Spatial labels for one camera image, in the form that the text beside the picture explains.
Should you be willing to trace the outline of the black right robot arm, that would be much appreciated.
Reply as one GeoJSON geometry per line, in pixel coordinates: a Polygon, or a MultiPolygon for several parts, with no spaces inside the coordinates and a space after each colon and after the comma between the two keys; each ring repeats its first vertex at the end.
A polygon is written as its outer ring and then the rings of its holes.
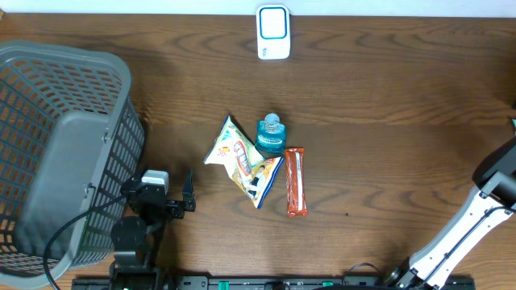
{"type": "Polygon", "coordinates": [[[445,227],[386,276],[384,286],[442,289],[459,262],[491,230],[515,215],[515,139],[489,154],[472,174],[474,186],[445,227]]]}

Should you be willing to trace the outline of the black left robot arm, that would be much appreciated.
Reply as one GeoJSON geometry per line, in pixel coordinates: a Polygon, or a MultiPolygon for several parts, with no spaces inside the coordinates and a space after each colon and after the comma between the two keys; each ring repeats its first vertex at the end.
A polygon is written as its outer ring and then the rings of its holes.
{"type": "Polygon", "coordinates": [[[166,227],[196,209],[193,173],[188,172],[179,201],[167,198],[169,174],[146,168],[124,181],[120,192],[134,214],[120,218],[110,231],[114,262],[107,288],[175,289],[174,278],[156,266],[156,259],[166,227]]]}

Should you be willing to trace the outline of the yellow white snack bag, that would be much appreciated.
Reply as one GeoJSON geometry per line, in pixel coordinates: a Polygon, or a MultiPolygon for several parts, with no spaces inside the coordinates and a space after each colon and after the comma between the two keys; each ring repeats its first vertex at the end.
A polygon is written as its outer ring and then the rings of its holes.
{"type": "Polygon", "coordinates": [[[244,133],[225,117],[214,146],[204,159],[204,164],[221,164],[227,175],[260,209],[273,187],[283,157],[266,159],[244,133]]]}

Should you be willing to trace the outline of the red snack bar wrapper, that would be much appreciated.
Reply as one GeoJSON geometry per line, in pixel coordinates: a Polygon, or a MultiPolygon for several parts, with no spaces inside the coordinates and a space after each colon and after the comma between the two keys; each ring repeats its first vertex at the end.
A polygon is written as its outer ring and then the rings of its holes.
{"type": "Polygon", "coordinates": [[[302,147],[285,150],[287,215],[290,218],[308,214],[304,189],[304,151],[302,147]]]}

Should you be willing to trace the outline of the blue mouthwash bottle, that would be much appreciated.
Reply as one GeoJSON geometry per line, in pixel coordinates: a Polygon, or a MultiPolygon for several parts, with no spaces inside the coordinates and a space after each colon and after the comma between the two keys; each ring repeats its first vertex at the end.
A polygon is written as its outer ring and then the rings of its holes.
{"type": "Polygon", "coordinates": [[[286,127],[275,113],[270,113],[256,126],[255,146],[269,154],[280,155],[285,150],[286,127]]]}

